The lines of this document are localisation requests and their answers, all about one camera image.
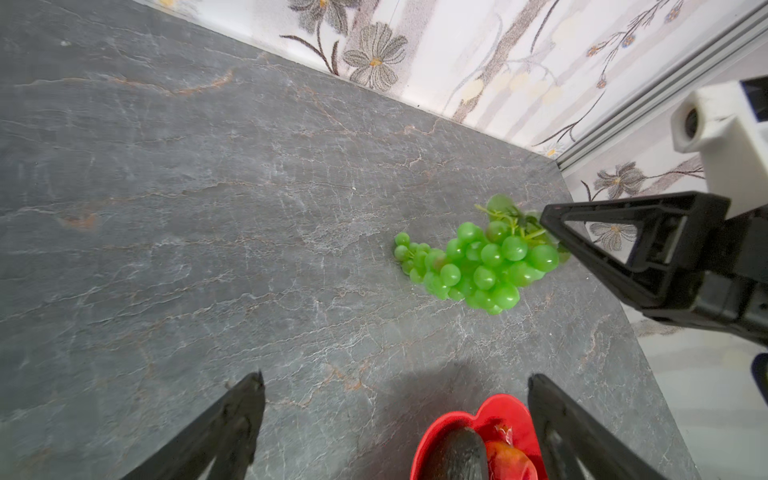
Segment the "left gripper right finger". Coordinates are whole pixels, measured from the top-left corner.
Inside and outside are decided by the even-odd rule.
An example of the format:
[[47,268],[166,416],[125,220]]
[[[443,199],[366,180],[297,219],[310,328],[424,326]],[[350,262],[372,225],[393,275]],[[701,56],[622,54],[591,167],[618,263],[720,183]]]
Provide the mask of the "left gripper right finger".
[[528,405],[550,479],[664,479],[546,375],[529,377]]

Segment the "dark avocado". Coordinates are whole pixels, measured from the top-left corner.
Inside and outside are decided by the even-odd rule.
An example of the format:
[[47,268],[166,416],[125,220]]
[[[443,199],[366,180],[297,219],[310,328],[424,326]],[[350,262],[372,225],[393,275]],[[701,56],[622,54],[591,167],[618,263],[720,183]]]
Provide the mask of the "dark avocado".
[[420,479],[488,480],[483,440],[469,427],[450,431],[431,450]]

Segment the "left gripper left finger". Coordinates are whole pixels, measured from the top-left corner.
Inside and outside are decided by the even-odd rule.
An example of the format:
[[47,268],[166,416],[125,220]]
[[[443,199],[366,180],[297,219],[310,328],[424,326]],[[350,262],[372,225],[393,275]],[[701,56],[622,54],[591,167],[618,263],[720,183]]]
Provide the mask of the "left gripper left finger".
[[266,407],[260,371],[246,375],[127,479],[243,479],[253,464]]

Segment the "dark red pomegranate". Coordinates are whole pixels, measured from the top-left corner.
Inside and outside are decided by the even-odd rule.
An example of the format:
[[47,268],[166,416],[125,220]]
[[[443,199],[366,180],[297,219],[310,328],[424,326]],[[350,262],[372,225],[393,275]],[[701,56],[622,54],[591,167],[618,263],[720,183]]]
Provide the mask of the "dark red pomegranate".
[[485,442],[490,480],[537,480],[534,463],[514,446],[513,429],[503,424],[494,426],[497,440]]

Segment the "red flower-shaped fruit bowl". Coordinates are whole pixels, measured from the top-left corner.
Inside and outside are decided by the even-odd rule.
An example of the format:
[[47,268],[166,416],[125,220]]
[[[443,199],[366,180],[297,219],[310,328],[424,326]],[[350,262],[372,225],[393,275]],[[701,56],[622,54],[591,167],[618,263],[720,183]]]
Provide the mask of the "red flower-shaped fruit bowl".
[[541,449],[527,407],[507,394],[488,397],[475,414],[453,411],[440,416],[422,436],[413,457],[410,478],[425,479],[429,455],[450,432],[460,428],[474,430],[485,442],[505,442],[530,461],[531,468],[520,475],[492,474],[491,479],[547,479]]

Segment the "green grape bunch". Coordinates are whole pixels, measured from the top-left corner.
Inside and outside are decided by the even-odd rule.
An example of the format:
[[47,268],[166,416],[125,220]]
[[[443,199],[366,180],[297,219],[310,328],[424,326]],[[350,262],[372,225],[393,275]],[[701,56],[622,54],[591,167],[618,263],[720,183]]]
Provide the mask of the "green grape bunch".
[[487,216],[486,226],[461,224],[443,248],[400,232],[393,256],[427,293],[499,315],[519,303],[522,289],[565,264],[570,252],[538,212],[522,210],[507,195],[496,194],[477,209]]

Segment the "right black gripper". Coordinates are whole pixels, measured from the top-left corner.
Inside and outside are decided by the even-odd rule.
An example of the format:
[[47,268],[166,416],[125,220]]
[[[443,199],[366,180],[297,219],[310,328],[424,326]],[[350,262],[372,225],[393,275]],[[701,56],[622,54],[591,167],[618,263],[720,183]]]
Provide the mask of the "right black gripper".
[[688,191],[550,204],[540,224],[623,303],[669,299],[668,322],[766,346],[767,207],[725,221],[729,207]]

